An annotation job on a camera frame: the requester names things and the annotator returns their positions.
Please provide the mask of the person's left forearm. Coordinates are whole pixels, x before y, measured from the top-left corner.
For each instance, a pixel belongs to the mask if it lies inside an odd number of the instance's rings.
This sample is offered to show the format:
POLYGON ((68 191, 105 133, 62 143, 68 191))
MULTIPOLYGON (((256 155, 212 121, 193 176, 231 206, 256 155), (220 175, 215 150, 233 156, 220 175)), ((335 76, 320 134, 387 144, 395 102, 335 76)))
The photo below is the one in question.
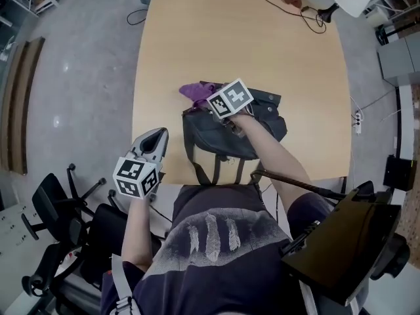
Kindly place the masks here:
POLYGON ((121 250, 123 261, 146 272, 153 263, 148 199, 133 199, 129 207, 121 250))

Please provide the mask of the black coat rack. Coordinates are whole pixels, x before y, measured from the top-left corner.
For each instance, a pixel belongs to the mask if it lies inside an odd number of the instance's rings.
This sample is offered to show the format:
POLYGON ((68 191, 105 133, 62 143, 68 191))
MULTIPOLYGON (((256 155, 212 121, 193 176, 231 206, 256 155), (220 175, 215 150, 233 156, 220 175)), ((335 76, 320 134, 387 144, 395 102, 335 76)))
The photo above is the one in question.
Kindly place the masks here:
POLYGON ((379 44, 381 46, 386 45, 389 43, 389 37, 392 35, 395 35, 399 32, 402 32, 404 30, 407 30, 409 28, 414 27, 415 25, 420 23, 420 18, 419 17, 415 17, 413 22, 410 22, 402 27, 396 28, 390 32, 386 32, 385 27, 384 26, 380 26, 376 31, 375 31, 375 36, 379 42, 379 44))

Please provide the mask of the black office chair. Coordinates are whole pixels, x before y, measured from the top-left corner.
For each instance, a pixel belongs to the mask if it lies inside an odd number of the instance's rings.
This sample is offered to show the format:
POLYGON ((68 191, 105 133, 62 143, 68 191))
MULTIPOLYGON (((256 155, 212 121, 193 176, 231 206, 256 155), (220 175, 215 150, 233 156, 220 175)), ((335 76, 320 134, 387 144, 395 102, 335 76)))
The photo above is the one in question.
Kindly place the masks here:
MULTIPOLYGON (((145 273, 130 262, 122 260, 121 250, 125 235, 127 217, 114 207, 106 204, 98 206, 89 228, 87 244, 84 248, 84 262, 81 274, 90 284, 98 283, 106 302, 117 298, 126 285, 124 295, 138 297, 145 273)), ((161 247, 161 242, 151 233, 153 256, 161 247)))
POLYGON ((82 247, 87 241, 89 223, 83 220, 82 214, 94 216, 87 207, 86 199, 100 186, 106 184, 105 178, 100 178, 87 192, 79 195, 73 179, 75 165, 69 164, 66 173, 71 195, 67 196, 58 178, 50 173, 37 187, 32 203, 39 224, 30 224, 28 218, 22 214, 21 219, 33 239, 38 240, 38 232, 48 230, 55 239, 50 244, 31 276, 22 278, 22 287, 27 295, 43 297, 54 280, 58 267, 68 253, 82 247))
MULTIPOLYGON (((357 186, 356 189, 358 190, 358 193, 354 196, 354 199, 359 198, 360 196, 371 196, 372 202, 374 203, 391 205, 393 195, 392 189, 376 192, 371 180, 362 183, 357 186)), ((399 205, 397 205, 397 207, 400 210, 396 222, 394 223, 392 233, 390 233, 384 249, 373 266, 373 271, 370 276, 371 280, 378 280, 384 274, 389 274, 393 278, 396 278, 410 258, 410 248, 406 238, 396 232, 402 210, 399 205)))

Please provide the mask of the grey metal cabinet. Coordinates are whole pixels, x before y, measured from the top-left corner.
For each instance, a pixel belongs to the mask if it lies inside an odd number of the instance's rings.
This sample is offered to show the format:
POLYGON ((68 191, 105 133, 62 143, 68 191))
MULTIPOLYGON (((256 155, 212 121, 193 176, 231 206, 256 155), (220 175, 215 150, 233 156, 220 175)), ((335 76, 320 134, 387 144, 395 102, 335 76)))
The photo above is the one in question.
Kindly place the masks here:
POLYGON ((420 31, 377 50, 383 79, 395 87, 420 84, 420 31))

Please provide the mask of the black fabric bag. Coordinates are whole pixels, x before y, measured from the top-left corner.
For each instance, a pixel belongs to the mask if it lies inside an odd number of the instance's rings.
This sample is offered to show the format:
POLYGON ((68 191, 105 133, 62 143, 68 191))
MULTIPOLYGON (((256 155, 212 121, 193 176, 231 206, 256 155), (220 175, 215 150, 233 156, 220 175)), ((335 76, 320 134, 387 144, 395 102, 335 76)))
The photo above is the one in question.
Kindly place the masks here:
MULTIPOLYGON (((279 142, 287 134, 283 117, 278 106, 281 96, 278 94, 251 89, 254 100, 250 104, 253 117, 279 142)), ((258 157, 249 140, 230 123, 217 121, 209 110, 190 108, 182 113, 184 147, 186 155, 196 173, 200 185, 251 184, 249 175, 244 175, 247 161, 258 157), (209 152, 214 157, 213 177, 209 178, 203 167, 195 161, 195 149, 209 152), (238 167, 232 180, 221 180, 221 165, 229 159, 238 161, 238 167)))

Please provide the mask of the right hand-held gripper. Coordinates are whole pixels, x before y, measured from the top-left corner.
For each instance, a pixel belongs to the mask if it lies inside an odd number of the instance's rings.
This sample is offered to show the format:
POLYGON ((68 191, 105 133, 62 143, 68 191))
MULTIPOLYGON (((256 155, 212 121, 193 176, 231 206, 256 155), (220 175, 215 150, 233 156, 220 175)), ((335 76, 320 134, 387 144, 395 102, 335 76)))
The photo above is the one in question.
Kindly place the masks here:
POLYGON ((253 100, 253 95, 240 78, 225 84, 206 99, 214 121, 228 127, 233 133, 243 133, 243 130, 232 121, 232 116, 254 117, 253 100))

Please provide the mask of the purple cloth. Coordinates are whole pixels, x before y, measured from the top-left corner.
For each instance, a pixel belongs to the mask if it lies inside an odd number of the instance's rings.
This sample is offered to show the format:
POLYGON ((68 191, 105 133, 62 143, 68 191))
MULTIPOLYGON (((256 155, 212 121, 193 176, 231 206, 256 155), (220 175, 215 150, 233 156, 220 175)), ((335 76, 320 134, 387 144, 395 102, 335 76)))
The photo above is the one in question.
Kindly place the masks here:
POLYGON ((206 107, 207 99, 215 92, 214 83, 192 83, 183 85, 179 93, 193 102, 193 107, 206 107))

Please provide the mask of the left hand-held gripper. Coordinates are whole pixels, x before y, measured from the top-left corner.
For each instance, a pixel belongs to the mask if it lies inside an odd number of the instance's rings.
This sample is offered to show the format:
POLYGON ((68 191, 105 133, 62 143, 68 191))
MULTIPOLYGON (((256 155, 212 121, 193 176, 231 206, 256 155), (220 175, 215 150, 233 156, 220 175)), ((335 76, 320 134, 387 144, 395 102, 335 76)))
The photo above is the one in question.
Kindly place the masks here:
POLYGON ((131 198, 145 199, 157 192, 161 179, 163 158, 169 142, 167 128, 150 130, 135 139, 114 169, 113 180, 117 191, 131 198))

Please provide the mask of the wooden planks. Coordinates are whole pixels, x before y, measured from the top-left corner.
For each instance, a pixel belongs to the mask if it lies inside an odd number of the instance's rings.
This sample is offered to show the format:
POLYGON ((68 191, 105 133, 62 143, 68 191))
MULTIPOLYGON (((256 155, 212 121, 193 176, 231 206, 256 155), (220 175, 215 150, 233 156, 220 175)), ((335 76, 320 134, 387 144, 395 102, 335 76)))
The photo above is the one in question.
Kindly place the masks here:
POLYGON ((28 106, 44 37, 24 42, 16 49, 7 74, 0 115, 0 166, 6 171, 28 173, 26 128, 28 106))

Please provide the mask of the white power strip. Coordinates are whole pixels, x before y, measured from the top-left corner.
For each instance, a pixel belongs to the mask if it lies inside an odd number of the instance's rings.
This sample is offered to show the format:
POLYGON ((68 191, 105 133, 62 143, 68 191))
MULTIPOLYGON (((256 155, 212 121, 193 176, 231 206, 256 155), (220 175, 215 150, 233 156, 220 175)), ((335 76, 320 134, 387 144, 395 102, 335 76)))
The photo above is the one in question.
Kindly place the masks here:
POLYGON ((360 110, 356 110, 352 115, 352 128, 356 135, 360 135, 362 133, 362 122, 364 120, 363 112, 360 110))

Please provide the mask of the black box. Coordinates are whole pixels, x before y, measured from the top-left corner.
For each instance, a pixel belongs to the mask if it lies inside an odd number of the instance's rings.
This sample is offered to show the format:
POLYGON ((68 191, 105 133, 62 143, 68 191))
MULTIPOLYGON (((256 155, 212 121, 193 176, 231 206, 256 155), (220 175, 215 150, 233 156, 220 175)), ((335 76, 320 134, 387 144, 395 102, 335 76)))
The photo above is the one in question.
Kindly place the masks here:
POLYGON ((383 185, 408 192, 413 188, 417 161, 390 155, 385 166, 383 185))

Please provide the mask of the white perforated board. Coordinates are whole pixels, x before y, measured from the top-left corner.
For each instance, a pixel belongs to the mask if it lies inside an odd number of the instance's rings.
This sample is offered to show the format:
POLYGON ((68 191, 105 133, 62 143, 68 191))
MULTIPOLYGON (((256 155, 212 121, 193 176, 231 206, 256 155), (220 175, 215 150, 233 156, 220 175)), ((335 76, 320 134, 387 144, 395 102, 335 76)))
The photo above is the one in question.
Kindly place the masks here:
POLYGON ((30 224, 41 222, 32 203, 18 204, 0 212, 0 263, 18 266, 36 266, 52 236, 42 230, 35 240, 22 221, 22 214, 30 224))

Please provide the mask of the person's right forearm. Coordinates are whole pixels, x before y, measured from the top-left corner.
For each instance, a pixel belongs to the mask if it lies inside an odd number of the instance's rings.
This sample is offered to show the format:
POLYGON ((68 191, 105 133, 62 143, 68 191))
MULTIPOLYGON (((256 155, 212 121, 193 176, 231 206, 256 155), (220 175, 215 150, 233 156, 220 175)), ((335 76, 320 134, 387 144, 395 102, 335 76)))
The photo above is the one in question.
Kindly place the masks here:
MULTIPOLYGON (((256 119, 250 115, 236 114, 230 118, 247 136, 266 171, 309 184, 310 178, 302 164, 288 152, 256 119)), ((272 181, 280 196, 283 208, 292 204, 308 191, 291 184, 272 181)))

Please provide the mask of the person's dark printed shirt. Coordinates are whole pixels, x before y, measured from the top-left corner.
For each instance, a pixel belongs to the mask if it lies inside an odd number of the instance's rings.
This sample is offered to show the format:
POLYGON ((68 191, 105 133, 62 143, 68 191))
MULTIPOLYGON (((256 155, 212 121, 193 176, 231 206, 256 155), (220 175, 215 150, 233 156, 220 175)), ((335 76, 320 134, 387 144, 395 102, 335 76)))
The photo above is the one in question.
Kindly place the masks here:
MULTIPOLYGON (((138 297, 140 315, 308 315, 311 300, 282 265, 281 247, 312 222, 323 221, 324 198, 307 192, 286 212, 283 231, 254 186, 183 188, 172 225, 138 297)), ((117 315, 121 298, 101 297, 100 315, 117 315)))

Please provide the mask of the white waste bin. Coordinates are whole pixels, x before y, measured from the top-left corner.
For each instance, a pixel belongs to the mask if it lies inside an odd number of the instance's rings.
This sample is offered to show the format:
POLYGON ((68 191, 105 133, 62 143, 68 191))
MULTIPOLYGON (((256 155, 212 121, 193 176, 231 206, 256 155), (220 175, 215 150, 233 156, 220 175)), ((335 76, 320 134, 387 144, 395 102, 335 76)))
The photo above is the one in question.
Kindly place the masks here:
POLYGON ((386 10, 378 6, 374 7, 370 12, 368 12, 365 15, 365 18, 367 23, 373 28, 382 26, 389 21, 386 10))

